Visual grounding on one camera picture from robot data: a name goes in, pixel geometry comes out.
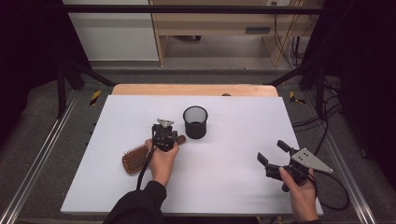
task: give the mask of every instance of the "sleeve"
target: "sleeve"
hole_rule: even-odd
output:
[[[144,190],[134,190],[120,198],[104,224],[163,223],[161,206],[165,198],[165,187],[156,181],[150,181]]]
[[[321,221],[318,220],[313,220],[313,221],[307,221],[307,222],[294,222],[296,224],[321,224]]]

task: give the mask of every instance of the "hand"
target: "hand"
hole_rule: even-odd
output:
[[[310,181],[306,181],[302,186],[298,186],[288,171],[279,168],[283,182],[290,189],[291,210],[297,222],[313,221],[318,219],[317,207],[315,204],[315,187]],[[309,174],[314,175],[314,171],[309,169]]]
[[[146,147],[151,150],[151,139],[146,140]],[[149,169],[151,170],[152,179],[162,184],[164,187],[168,185],[169,179],[173,171],[174,161],[178,153],[178,144],[175,142],[174,147],[164,152],[160,149],[155,149],[151,161],[149,162]]]

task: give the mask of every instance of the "black curtain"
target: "black curtain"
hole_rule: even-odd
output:
[[[91,69],[68,14],[40,7],[62,3],[0,1],[0,144],[26,107],[29,91],[55,80],[61,62],[73,60]]]
[[[327,1],[337,4],[339,1]],[[333,26],[335,18],[320,17],[305,54]],[[340,99],[361,147],[377,160],[396,189],[396,13],[391,0],[357,0],[335,35],[326,43],[322,62],[326,75],[340,77]]]

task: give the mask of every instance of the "wooden hair brush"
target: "wooden hair brush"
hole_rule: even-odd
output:
[[[186,136],[180,135],[177,138],[177,143],[179,145],[186,142]],[[146,162],[146,157],[149,154],[149,149],[142,145],[140,147],[136,147],[124,153],[122,157],[122,165],[126,171],[126,173],[133,175],[143,169],[143,166]]]

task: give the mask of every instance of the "white cabinet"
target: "white cabinet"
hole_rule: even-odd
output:
[[[64,0],[65,5],[148,5],[147,0]],[[150,14],[69,13],[90,61],[158,61]]]

